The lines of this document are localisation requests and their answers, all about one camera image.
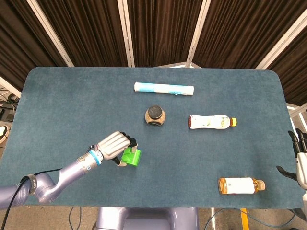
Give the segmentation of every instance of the black lid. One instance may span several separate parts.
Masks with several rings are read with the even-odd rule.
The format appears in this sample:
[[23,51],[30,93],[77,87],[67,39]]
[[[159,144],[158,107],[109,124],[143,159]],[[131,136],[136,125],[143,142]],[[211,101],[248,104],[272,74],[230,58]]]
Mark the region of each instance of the black lid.
[[162,116],[162,108],[158,105],[151,106],[148,115],[151,119],[159,119]]

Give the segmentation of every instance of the brown curtain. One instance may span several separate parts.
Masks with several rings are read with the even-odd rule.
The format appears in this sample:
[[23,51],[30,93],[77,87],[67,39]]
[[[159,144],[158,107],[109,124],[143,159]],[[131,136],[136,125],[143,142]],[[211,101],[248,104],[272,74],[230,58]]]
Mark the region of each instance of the brown curtain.
[[135,67],[187,60],[202,0],[128,0]]
[[254,69],[306,8],[306,0],[213,0],[193,62]]
[[78,67],[126,67],[116,0],[38,0]]
[[280,77],[288,103],[307,102],[307,27],[269,66]]
[[37,66],[66,66],[26,1],[0,0],[0,76],[22,90]]

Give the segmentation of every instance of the white bottle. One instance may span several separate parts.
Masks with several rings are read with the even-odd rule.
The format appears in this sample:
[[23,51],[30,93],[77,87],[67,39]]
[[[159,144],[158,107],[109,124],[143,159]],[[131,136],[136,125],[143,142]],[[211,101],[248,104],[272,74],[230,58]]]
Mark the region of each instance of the white bottle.
[[236,119],[234,117],[227,117],[225,115],[215,116],[198,116],[190,115],[188,120],[190,129],[196,128],[216,128],[225,129],[236,126]]

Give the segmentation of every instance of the bottle cap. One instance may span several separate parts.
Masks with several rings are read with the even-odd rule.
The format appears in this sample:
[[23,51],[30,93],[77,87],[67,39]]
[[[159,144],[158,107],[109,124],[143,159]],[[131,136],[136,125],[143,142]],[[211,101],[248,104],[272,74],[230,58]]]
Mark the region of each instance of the bottle cap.
[[258,190],[262,191],[265,189],[265,183],[262,180],[257,180]]
[[236,126],[236,118],[235,117],[231,117],[230,118],[230,126],[231,127],[235,127]]

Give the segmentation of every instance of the green object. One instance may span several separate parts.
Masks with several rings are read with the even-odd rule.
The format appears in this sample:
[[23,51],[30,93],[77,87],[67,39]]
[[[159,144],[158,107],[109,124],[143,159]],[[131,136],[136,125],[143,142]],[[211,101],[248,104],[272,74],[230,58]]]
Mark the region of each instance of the green object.
[[128,147],[124,150],[124,154],[121,157],[121,161],[127,164],[132,164],[138,166],[140,162],[142,152],[139,149],[136,149],[135,153],[132,153],[132,147]]

